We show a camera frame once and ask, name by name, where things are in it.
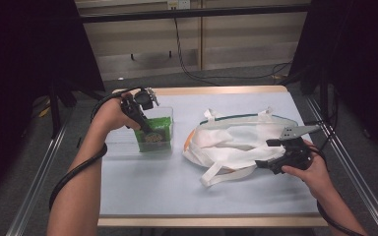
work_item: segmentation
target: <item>white fabric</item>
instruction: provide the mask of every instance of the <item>white fabric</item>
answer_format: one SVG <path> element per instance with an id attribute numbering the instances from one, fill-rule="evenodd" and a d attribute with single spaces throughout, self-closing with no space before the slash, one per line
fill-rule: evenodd
<path id="1" fill-rule="evenodd" d="M 204 115 L 208 122 L 199 125 L 188 138 L 183 155 L 193 163 L 210 167 L 201 178 L 207 187 L 251 174 L 255 160 L 284 155 L 283 147 L 268 147 L 266 140 L 277 139 L 285 127 L 297 126 L 294 121 L 273 116 L 270 109 L 234 117 L 222 117 L 208 109 Z M 219 174 L 223 169 L 230 172 Z"/>

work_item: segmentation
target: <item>human arm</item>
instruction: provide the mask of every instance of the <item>human arm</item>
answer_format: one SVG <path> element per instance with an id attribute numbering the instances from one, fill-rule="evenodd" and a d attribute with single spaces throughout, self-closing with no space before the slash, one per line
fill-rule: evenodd
<path id="1" fill-rule="evenodd" d="M 335 189 L 324 159 L 317 153 L 312 152 L 311 161 L 311 165 L 306 170 L 300 170 L 291 166 L 283 166 L 282 170 L 303 180 L 309 187 L 312 196 L 317 199 L 324 211 L 339 225 L 359 234 L 367 235 L 343 201 L 339 192 Z M 333 235 L 346 235 L 332 225 L 329 225 L 329 227 Z"/>
<path id="2" fill-rule="evenodd" d="M 98 153 L 111 130 L 140 126 L 120 108 L 121 100 L 108 100 L 94 117 L 69 171 Z M 80 172 L 59 192 L 50 212 L 47 235 L 96 235 L 100 207 L 101 160 Z"/>

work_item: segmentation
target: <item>forearm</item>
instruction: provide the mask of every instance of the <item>forearm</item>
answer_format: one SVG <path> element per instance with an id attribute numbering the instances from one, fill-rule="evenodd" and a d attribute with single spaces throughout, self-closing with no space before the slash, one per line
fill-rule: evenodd
<path id="1" fill-rule="evenodd" d="M 316 199 L 318 200 L 324 211 L 340 226 L 359 234 L 367 235 L 363 227 L 354 217 L 353 213 L 343 201 L 337 190 L 334 189 L 334 187 L 330 187 L 323 196 L 316 196 Z M 331 225 L 330 229 L 334 235 L 345 235 L 343 232 L 339 231 Z"/>
<path id="2" fill-rule="evenodd" d="M 106 135 L 107 131 L 91 125 L 69 171 L 99 152 Z M 51 210 L 47 235 L 96 235 L 100 179 L 98 160 L 64 186 Z"/>

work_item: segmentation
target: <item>human hand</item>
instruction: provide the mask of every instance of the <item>human hand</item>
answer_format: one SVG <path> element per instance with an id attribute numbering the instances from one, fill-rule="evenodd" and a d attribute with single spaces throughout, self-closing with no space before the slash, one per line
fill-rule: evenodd
<path id="1" fill-rule="evenodd" d="M 305 143 L 309 145 L 311 149 L 316 150 L 311 143 L 307 141 L 305 141 Z M 312 196 L 317 200 L 326 196 L 326 193 L 334 190 L 325 161 L 315 152 L 311 151 L 311 164 L 308 169 L 301 170 L 285 165 L 282 167 L 282 171 L 303 180 L 308 186 Z"/>
<path id="2" fill-rule="evenodd" d="M 125 97 L 127 95 L 131 95 L 131 93 L 127 92 L 122 96 Z M 134 130 L 139 130 L 140 125 L 122 112 L 121 100 L 121 98 L 109 99 L 99 109 L 91 126 L 96 126 L 98 129 L 102 129 L 106 133 L 109 133 L 111 130 L 119 129 L 124 125 Z"/>

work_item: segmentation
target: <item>power outlet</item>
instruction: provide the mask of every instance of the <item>power outlet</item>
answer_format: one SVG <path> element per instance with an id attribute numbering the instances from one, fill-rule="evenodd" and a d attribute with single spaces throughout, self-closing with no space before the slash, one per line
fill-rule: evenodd
<path id="1" fill-rule="evenodd" d="M 190 9 L 190 0 L 179 0 L 179 9 Z"/>
<path id="2" fill-rule="evenodd" d="M 167 9 L 168 10 L 177 10 L 177 9 L 179 9 L 179 1 L 177 1 L 177 0 L 168 0 L 167 1 Z"/>

